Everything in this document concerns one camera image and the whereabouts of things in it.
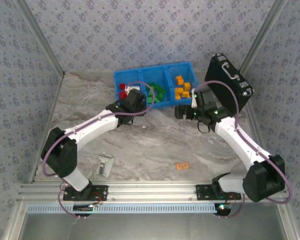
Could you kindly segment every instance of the toy block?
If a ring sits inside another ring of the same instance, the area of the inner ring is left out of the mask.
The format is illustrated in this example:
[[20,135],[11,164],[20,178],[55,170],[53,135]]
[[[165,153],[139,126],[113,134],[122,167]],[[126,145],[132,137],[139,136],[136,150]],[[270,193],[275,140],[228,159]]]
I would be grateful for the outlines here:
[[125,99],[127,97],[127,92],[126,91],[121,91],[120,93],[119,93],[119,98],[120,99]]
[[181,97],[180,97],[180,94],[175,94],[175,100],[180,100],[181,99]]
[[121,90],[126,89],[126,85],[125,85],[124,83],[120,83],[120,89],[121,89]]
[[148,97],[152,97],[154,94],[152,93],[152,91],[149,89],[149,93],[148,93]]
[[162,93],[162,94],[165,94],[166,93],[166,90],[160,86],[160,85],[155,85],[154,89],[158,92],[158,93]]
[[178,84],[178,85],[182,85],[185,82],[182,76],[176,76],[175,81],[176,81],[176,84]]
[[190,82],[185,82],[184,83],[184,91],[185,92],[190,92],[190,90],[191,90],[191,84],[190,84]]
[[164,99],[164,94],[162,93],[162,92],[159,92],[156,96],[155,96],[155,98],[156,99],[158,99],[160,102]]
[[183,97],[183,98],[190,98],[190,93],[189,93],[188,91],[184,91],[184,92],[182,93],[182,97]]
[[154,82],[150,82],[150,83],[148,83],[148,85],[149,85],[150,87],[152,87],[153,89],[155,89],[156,84],[155,84]]
[[182,94],[185,90],[182,87],[175,87],[174,93],[175,94]]
[[146,103],[147,104],[152,104],[152,100],[153,100],[152,96],[149,96],[149,97],[146,98]]

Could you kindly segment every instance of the blue plastic tray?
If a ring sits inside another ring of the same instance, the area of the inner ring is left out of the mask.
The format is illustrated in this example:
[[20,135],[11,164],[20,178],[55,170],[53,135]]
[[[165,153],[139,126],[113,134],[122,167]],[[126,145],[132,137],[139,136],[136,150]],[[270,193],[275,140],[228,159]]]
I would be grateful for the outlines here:
[[[198,86],[198,80],[190,62],[179,62],[165,65],[148,66],[129,70],[115,71],[113,80],[115,88],[115,99],[119,99],[120,84],[128,85],[134,81],[144,83],[155,83],[165,89],[165,95],[161,102],[154,103],[153,108],[173,107],[177,105],[190,105],[191,98],[176,100],[175,88],[178,87],[176,77],[182,76],[184,82],[190,83],[191,88]],[[136,84],[141,87],[142,92],[148,97],[148,91],[143,84]]]

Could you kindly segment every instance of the gray marble table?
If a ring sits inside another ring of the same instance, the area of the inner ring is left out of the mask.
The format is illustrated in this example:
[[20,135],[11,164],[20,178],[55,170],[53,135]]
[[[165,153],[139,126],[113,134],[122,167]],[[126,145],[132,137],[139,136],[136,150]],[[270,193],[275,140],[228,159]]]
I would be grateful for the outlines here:
[[[205,73],[196,75],[202,82]],[[78,125],[114,101],[112,72],[66,73],[50,129]],[[244,110],[239,124],[251,135]],[[102,152],[116,156],[109,177],[97,173],[100,161],[96,156]],[[176,163],[183,162],[190,168],[177,170]],[[91,181],[210,181],[229,171],[246,172],[221,137],[214,132],[200,133],[195,121],[175,119],[172,107],[152,109],[145,116],[135,117],[133,125],[123,125],[92,140],[78,152],[78,166]],[[41,160],[34,180],[58,181],[42,174]]]

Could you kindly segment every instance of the small orange object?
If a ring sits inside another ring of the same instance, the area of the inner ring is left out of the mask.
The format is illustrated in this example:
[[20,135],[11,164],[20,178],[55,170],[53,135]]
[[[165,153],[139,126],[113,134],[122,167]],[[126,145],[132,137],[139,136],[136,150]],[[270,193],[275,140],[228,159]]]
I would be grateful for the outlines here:
[[182,93],[182,97],[183,97],[183,98],[190,98],[190,93],[189,93],[188,91],[184,91],[184,92]]
[[182,85],[185,82],[182,76],[176,76],[175,81],[176,81],[176,84],[178,84],[178,85]]
[[184,83],[184,91],[190,92],[190,90],[191,90],[191,84],[190,84],[190,82],[185,82]]
[[175,100],[180,100],[180,99],[181,99],[180,94],[176,93],[175,94]]
[[182,94],[185,90],[182,87],[176,87],[174,89],[175,94]]
[[177,170],[183,170],[183,169],[189,169],[190,168],[188,162],[177,163],[175,166],[176,166]]

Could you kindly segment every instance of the blue patterned wall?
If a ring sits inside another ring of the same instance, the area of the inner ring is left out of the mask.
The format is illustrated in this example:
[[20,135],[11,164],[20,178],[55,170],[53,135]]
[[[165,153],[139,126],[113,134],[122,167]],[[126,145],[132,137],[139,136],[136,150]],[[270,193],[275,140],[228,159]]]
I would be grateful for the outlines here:
[[240,67],[274,0],[27,0],[65,71],[191,61]]
[[14,2],[0,0],[0,239],[59,82]]
[[266,148],[286,159],[300,224],[300,0],[291,0],[267,36],[247,79]]

